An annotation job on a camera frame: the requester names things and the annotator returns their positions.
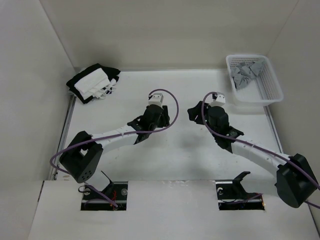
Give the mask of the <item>grey tank top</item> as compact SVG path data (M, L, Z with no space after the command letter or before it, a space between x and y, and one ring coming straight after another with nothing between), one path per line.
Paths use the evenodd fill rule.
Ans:
M237 90L247 87L252 81L255 81L262 72L265 65L264 59L252 61L246 64L240 62L235 67L231 68L231 77Z

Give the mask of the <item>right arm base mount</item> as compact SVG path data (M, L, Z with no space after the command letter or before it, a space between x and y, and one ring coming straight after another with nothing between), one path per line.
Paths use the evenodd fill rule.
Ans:
M220 211L265 210L261 193L247 192L241 184L250 171L243 171L234 179L215 182L218 209Z

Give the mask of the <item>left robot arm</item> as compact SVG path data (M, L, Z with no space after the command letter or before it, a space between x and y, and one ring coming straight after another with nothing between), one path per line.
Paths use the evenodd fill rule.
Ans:
M151 104L143 115L113 131L90 135L86 131L77 133L59 163L79 183L89 183L98 176L101 156L115 149L136 145L148 139L157 128L170 125L168 107Z

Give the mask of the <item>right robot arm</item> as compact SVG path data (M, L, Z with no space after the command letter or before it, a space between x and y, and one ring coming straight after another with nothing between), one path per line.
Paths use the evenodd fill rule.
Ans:
M299 208L320 188L303 155L277 153L247 140L242 131L230 125L223 107L199 101L187 113L190 121L207 127L221 149L241 156L273 174L278 197L290 207Z

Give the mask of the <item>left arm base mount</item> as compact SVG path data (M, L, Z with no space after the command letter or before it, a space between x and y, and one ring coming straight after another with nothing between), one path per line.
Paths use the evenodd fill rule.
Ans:
M127 181L112 181L104 172L107 186L98 193L84 184L78 188L82 194L81 211L126 211L129 183Z

